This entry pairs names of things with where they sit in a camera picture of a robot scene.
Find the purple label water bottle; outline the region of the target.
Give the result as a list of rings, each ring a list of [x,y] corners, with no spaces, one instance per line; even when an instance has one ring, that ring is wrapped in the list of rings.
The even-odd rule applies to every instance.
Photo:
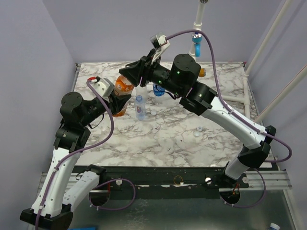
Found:
[[[141,95],[137,95],[135,99],[135,112],[139,120],[144,120],[146,116],[145,100]]]

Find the blue label Pocari bottle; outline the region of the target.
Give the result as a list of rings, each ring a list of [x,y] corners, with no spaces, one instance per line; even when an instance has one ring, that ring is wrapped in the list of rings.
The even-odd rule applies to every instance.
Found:
[[[153,84],[154,103],[159,105],[165,99],[165,89],[157,84]]]

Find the white Pocari bottle cap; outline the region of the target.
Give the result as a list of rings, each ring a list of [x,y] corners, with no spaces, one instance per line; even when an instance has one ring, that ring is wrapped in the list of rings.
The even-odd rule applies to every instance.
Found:
[[[195,137],[199,137],[199,136],[200,136],[200,133],[199,133],[198,131],[195,131],[195,132],[194,132],[194,136],[195,136]]]

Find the clear unlabelled plastic bottle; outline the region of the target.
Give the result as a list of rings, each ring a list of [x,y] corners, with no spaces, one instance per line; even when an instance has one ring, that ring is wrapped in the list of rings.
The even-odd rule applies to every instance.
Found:
[[[141,96],[145,101],[148,99],[148,89],[147,87],[137,86],[135,88],[136,96]]]

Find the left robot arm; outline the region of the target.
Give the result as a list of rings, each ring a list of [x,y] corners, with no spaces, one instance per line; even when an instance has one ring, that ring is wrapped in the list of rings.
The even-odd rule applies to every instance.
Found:
[[[44,184],[31,208],[21,212],[20,220],[32,224],[35,229],[67,230],[74,210],[90,190],[106,185],[105,168],[89,166],[85,176],[67,189],[71,173],[81,153],[88,149],[88,129],[95,119],[107,113],[118,113],[131,95],[111,93],[107,100],[100,94],[92,100],[84,100],[80,93],[69,92],[61,100],[62,121],[56,132],[53,157]]]

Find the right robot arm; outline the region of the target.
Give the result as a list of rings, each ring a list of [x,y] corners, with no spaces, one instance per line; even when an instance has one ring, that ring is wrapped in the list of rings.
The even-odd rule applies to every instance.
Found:
[[[171,69],[152,59],[152,55],[143,56],[119,73],[134,86],[144,87],[152,82],[164,88],[179,97],[180,105],[186,110],[217,123],[243,143],[241,152],[226,165],[221,175],[223,186],[233,187],[247,169],[262,165],[271,149],[276,133],[274,127],[257,125],[221,102],[215,90],[197,80],[201,66],[190,55],[177,55]]]

